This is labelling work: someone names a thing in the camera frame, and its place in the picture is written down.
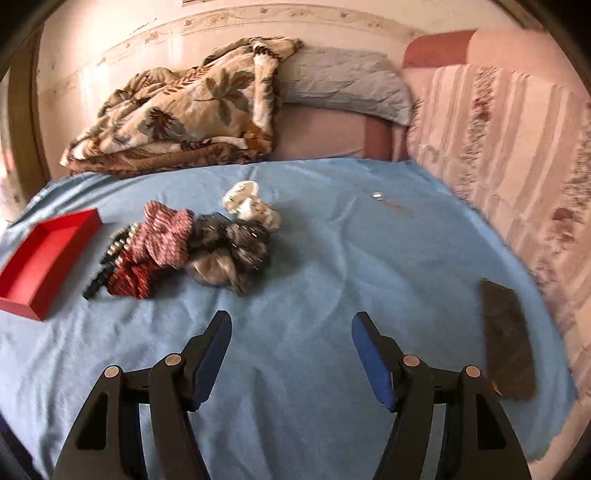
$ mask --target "pink scrunchie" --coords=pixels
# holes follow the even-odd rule
[[[131,242],[134,262],[152,258],[161,267],[182,268],[189,260],[187,241],[193,232],[193,212],[180,212],[150,200],[144,205],[146,221]]]

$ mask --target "silver screw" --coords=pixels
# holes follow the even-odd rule
[[[418,357],[414,355],[405,355],[402,361],[404,362],[404,365],[407,365],[408,367],[416,367],[419,363],[421,363]]]
[[[166,359],[164,359],[164,363],[167,364],[169,367],[174,367],[181,362],[181,356],[178,353],[171,353]]]
[[[119,368],[112,365],[111,367],[107,367],[105,370],[105,377],[106,378],[113,378],[119,375]]]
[[[478,378],[480,376],[480,369],[478,367],[470,366],[466,368],[466,373],[468,374],[468,377]]]

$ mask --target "folded blanket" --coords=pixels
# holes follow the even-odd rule
[[[295,38],[242,38],[186,71],[137,74],[111,94],[60,163],[74,173],[125,177],[253,161],[271,151],[275,71],[301,45]]]

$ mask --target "striped fabric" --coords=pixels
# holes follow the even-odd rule
[[[591,395],[591,106],[534,76],[441,67],[416,101],[408,151],[529,266]]]

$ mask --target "pile of scrunchies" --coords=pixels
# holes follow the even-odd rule
[[[269,264],[269,231],[257,220],[230,220],[220,213],[197,218],[151,200],[145,221],[111,235],[102,269],[83,293],[87,300],[102,286],[111,295],[147,299],[155,285],[184,269],[202,285],[229,287],[243,295]]]

